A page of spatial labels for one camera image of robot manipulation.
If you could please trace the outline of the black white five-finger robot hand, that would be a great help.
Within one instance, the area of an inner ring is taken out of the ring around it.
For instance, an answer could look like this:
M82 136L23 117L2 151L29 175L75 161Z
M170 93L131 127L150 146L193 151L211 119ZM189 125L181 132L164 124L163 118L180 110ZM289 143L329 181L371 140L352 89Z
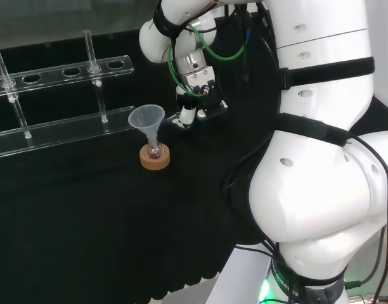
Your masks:
M181 79L185 88L194 95L177 86L176 102L179 111L168 118L172 124L181 129L189 129L196 119L206 120L228 109L211 66L186 73Z

